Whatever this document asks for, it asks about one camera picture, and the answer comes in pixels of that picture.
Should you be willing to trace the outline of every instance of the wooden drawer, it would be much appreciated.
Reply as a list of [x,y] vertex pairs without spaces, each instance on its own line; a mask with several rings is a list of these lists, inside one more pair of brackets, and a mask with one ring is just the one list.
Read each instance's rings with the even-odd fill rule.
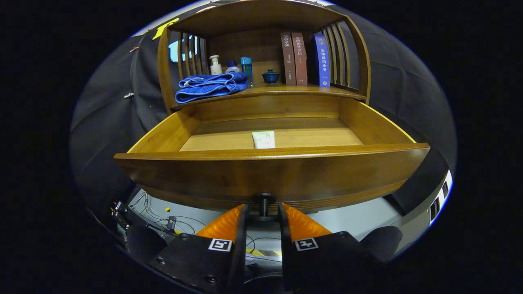
[[[251,132],[265,130],[275,149],[254,148]],[[150,195],[182,205],[257,209],[253,195],[268,192],[318,211],[394,192],[429,148],[354,99],[271,95],[185,107],[115,160]]]

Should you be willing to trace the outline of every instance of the orange gripper pad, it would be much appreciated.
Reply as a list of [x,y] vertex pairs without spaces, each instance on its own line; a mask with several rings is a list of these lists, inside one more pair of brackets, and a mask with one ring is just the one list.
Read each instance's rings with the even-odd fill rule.
[[236,230],[238,229],[238,217],[242,212],[244,204],[227,211],[222,216],[213,220],[205,228],[201,229],[196,236],[236,241]]
[[291,241],[329,235],[331,232],[298,209],[282,203],[289,220]]

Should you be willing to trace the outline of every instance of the book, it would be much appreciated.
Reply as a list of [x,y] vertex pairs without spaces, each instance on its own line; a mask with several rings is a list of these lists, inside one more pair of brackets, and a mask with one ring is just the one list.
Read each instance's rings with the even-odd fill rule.
[[292,46],[294,47],[294,64],[296,65],[296,84],[307,86],[307,52],[300,32],[292,32]]
[[331,85],[331,67],[328,58],[327,43],[325,36],[315,33],[311,40],[314,56],[315,83],[321,87]]
[[283,48],[283,63],[285,65],[285,83],[287,85],[296,84],[296,68],[294,66],[294,50],[292,48],[291,33],[281,33],[281,46]]

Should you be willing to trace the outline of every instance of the wooden cabinet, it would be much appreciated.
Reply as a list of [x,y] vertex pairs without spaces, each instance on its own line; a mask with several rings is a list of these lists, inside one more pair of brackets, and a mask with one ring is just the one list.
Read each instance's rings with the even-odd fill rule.
[[[231,22],[232,16],[237,21]],[[349,83],[345,38],[328,37],[335,35],[340,21],[349,26],[357,45],[358,88]],[[254,87],[175,103],[167,56],[171,30],[182,32],[180,39],[191,35],[205,40],[205,52],[211,55],[251,57]],[[284,30],[301,31],[304,37],[327,32],[331,60],[337,64],[331,87],[265,84],[261,73],[256,78],[258,72],[282,66],[277,51]],[[235,43],[238,36],[243,41]],[[194,39],[187,38],[183,46],[179,42],[179,49],[200,46],[190,44]],[[199,67],[205,56],[200,55],[178,63],[180,76],[205,72]],[[351,205],[397,190],[430,148],[367,105],[370,65],[365,42],[347,16],[321,6],[250,0],[196,13],[165,29],[158,70],[172,114],[115,160],[150,195],[167,201],[206,209],[249,203],[256,209],[253,195],[266,192],[275,194],[277,203],[306,212]],[[275,132],[275,149],[254,148],[252,132],[265,130]]]

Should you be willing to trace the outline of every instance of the folded towel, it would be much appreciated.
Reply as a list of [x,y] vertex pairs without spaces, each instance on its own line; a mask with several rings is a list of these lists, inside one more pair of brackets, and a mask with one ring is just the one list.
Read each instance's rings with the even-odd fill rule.
[[180,90],[174,95],[182,104],[193,100],[234,94],[247,89],[249,79],[244,73],[192,75],[181,80]]

